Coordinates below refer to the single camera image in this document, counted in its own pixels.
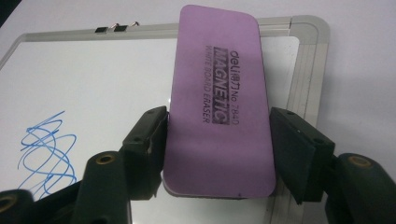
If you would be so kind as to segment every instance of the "table surface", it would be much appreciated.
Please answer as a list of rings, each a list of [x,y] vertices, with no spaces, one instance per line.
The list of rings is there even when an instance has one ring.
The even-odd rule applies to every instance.
[[[0,29],[0,57],[23,33],[91,29],[115,22],[178,22],[187,4],[220,7],[256,18],[314,15],[331,37],[318,129],[336,154],[354,152],[378,161],[396,179],[396,3],[394,1],[34,1],[24,0]],[[323,203],[307,203],[304,223],[324,223]]]

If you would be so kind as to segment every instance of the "purple eraser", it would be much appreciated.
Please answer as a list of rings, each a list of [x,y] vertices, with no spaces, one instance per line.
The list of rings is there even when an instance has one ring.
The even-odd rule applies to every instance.
[[[257,21],[186,6],[180,13],[163,167],[176,196],[262,198],[275,187]]]

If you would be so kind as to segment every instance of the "eraser label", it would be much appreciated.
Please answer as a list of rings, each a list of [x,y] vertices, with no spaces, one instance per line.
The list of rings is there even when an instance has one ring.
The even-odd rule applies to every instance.
[[[238,125],[239,53],[206,46],[203,122]]]

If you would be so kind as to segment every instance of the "blue ink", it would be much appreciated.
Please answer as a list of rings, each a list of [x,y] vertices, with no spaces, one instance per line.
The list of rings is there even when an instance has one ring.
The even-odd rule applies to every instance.
[[[21,140],[24,153],[18,169],[22,165],[31,173],[19,189],[29,189],[39,199],[50,195],[53,188],[58,190],[77,182],[75,170],[67,157],[77,137],[74,134],[59,135],[63,121],[57,117],[62,113],[64,111],[26,129],[27,134]]]

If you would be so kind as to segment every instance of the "whiteboard frame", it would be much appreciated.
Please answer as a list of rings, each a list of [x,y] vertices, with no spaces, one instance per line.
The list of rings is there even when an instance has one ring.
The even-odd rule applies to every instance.
[[[295,36],[299,39],[287,109],[315,127],[329,46],[329,25],[314,16],[263,18],[257,21],[261,37]],[[178,24],[129,26],[124,32],[114,32],[114,29],[109,28],[104,34],[96,34],[96,29],[89,29],[21,35],[0,61],[0,70],[22,42],[177,38]],[[297,205],[283,181],[278,179],[276,191],[268,199],[264,223],[302,223],[303,214],[304,206]]]

